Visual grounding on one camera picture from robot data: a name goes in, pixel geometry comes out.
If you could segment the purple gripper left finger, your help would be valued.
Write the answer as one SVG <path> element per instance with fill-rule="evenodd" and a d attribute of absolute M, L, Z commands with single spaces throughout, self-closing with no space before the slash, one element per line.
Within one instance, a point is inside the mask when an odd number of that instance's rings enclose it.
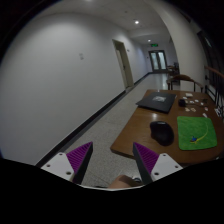
<path fill-rule="evenodd" d="M 42 169 L 80 185 L 85 176 L 92 152 L 93 143 L 88 142 L 69 153 L 59 152 L 43 165 Z"/>

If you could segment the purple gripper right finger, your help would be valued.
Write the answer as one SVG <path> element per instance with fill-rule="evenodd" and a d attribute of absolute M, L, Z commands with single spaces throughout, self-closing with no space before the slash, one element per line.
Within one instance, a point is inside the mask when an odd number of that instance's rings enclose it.
<path fill-rule="evenodd" d="M 168 154 L 157 154 L 136 142 L 133 143 L 133 154 L 144 185 L 182 169 Z"/>

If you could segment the person's hand below gripper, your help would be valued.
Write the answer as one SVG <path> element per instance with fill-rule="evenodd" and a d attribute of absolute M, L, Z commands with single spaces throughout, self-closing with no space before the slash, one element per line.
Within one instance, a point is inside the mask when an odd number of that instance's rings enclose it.
<path fill-rule="evenodd" d="M 123 189 L 141 186 L 142 182 L 126 175 L 118 176 L 110 185 L 110 189 Z"/>

